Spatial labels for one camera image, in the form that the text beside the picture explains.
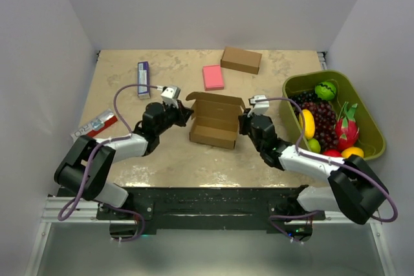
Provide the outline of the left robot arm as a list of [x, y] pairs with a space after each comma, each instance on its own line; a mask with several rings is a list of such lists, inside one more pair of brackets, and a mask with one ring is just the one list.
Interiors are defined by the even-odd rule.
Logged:
[[162, 133], [174, 125], [185, 127], [192, 114], [193, 110], [181, 101], [176, 105], [150, 103], [130, 134], [103, 140], [79, 137], [54, 174], [55, 183], [76, 194], [67, 208], [75, 210], [81, 199], [95, 200], [110, 205], [119, 219], [129, 218], [134, 203], [127, 199], [127, 190], [107, 180], [111, 166], [151, 154]]

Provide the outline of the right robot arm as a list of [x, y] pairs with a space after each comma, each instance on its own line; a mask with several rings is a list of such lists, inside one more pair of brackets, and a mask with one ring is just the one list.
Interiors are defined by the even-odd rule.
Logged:
[[269, 167], [293, 171], [326, 181], [327, 187], [308, 186], [288, 204], [292, 218], [304, 219], [313, 211], [337, 211], [356, 224], [365, 224], [390, 200], [386, 186], [367, 162], [324, 156], [306, 151], [279, 138], [270, 117], [244, 113], [238, 117], [239, 132], [248, 136]]

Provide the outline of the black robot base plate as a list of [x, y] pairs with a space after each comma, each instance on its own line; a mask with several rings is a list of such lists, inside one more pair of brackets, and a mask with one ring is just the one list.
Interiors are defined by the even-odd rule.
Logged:
[[291, 216], [305, 220], [306, 211], [297, 203], [299, 187], [129, 187], [126, 203], [114, 211], [100, 207], [98, 220], [110, 221], [112, 237], [130, 237], [145, 220], [144, 233], [162, 229], [241, 230], [277, 233], [274, 228]]

